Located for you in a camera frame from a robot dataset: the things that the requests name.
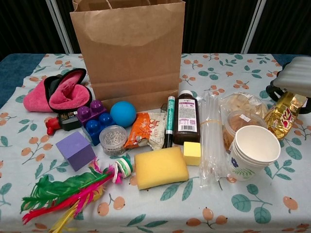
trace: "purple foam cube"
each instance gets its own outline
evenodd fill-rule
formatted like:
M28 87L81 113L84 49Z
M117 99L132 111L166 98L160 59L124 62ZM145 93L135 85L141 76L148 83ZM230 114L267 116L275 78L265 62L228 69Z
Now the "purple foam cube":
M91 144L79 132L65 137L56 146L75 171L95 158Z
M77 112L79 121L85 126L89 120L97 119L100 114L106 113L107 109L103 106L101 101L93 100L89 107L82 106L78 108Z

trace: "paper cup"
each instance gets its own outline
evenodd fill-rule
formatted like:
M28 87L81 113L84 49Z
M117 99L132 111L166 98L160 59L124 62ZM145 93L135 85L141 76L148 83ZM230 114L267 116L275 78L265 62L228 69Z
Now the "paper cup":
M277 138L261 126L240 128L231 144L231 176L246 181L278 159L281 147Z

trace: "white printed label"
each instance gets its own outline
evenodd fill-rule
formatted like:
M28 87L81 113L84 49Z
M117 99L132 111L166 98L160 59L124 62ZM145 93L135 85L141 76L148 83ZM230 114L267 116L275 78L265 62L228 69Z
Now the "white printed label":
M197 132L194 100L178 100L178 131Z
M248 118L247 116L245 116L244 114L240 115L240 118L245 120L246 122L249 122L251 120L251 118Z

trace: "green marker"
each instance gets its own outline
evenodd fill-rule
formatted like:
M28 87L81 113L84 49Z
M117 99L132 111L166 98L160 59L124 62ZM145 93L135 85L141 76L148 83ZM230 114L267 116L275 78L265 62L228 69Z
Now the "green marker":
M175 109L175 97L169 96L169 100L167 103L167 119L166 119L164 148L172 147L173 144L174 109Z

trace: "sponge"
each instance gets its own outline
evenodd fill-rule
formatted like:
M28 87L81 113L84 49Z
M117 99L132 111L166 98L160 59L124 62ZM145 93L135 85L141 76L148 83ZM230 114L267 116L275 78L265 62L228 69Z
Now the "sponge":
M135 171L139 190L189 179L180 147L135 155Z
M199 166L201 160L201 144L197 142L185 142L184 159L187 165Z

